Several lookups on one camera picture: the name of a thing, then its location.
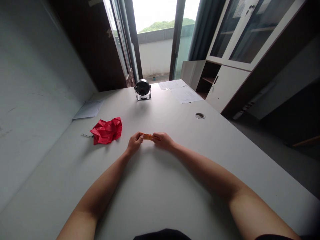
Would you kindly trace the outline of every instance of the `white table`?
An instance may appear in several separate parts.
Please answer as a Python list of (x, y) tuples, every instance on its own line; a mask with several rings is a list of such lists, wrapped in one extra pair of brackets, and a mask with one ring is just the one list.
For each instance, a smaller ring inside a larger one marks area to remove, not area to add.
[[(55, 239), (90, 187), (126, 149), (137, 131), (167, 132), (178, 143), (216, 161), (251, 187), (298, 234), (308, 234), (320, 202), (206, 101), (179, 104), (152, 85), (152, 98), (137, 101), (133, 88), (102, 92), (95, 118), (72, 122), (0, 215), (0, 239)], [(197, 119), (200, 112), (205, 119)], [(81, 135), (99, 119), (121, 117), (121, 137), (93, 145)], [(177, 229), (191, 239), (237, 239), (223, 202), (173, 155), (145, 140), (130, 160), (96, 239)]]

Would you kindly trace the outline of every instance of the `sky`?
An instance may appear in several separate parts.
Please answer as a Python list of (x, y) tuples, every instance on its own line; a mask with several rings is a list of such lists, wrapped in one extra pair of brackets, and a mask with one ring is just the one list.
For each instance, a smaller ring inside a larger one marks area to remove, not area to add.
[[(184, 18), (196, 20), (200, 0), (186, 0)], [(137, 33), (154, 22), (172, 21), (176, 15), (176, 0), (133, 0)]]

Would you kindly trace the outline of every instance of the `folded red paper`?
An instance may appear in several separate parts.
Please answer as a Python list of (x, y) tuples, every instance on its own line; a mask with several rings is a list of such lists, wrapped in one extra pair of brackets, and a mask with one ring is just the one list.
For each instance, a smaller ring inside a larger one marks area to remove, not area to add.
[(94, 135), (93, 145), (98, 143), (111, 143), (111, 141), (116, 140), (121, 136), (121, 131), (122, 123), (120, 117), (114, 118), (108, 122), (100, 119), (97, 125), (90, 130)]

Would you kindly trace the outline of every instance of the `gray floor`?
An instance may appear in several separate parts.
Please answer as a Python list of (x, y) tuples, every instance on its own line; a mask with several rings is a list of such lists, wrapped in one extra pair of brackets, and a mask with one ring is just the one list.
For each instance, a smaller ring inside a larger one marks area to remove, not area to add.
[(156, 80), (153, 81), (153, 77), (146, 78), (149, 84), (152, 83), (159, 83), (159, 82), (166, 82), (169, 81), (169, 75), (163, 75), (163, 76), (156, 76)]
[(229, 121), (320, 200), (320, 160), (287, 147), (280, 139), (260, 127), (253, 117), (244, 114)]

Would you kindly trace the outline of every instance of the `green tree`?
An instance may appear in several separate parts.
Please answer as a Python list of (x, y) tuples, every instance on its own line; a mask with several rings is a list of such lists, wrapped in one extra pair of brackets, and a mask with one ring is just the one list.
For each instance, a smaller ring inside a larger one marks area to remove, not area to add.
[[(189, 18), (184, 18), (182, 21), (182, 25), (190, 25), (194, 24), (195, 21)], [(174, 20), (168, 22), (168, 21), (162, 21), (162, 22), (155, 22), (151, 26), (142, 29), (139, 33), (143, 32), (150, 32), (150, 31), (155, 31), (155, 30), (160, 30), (160, 29), (166, 29), (166, 28), (173, 28), (174, 27)]]

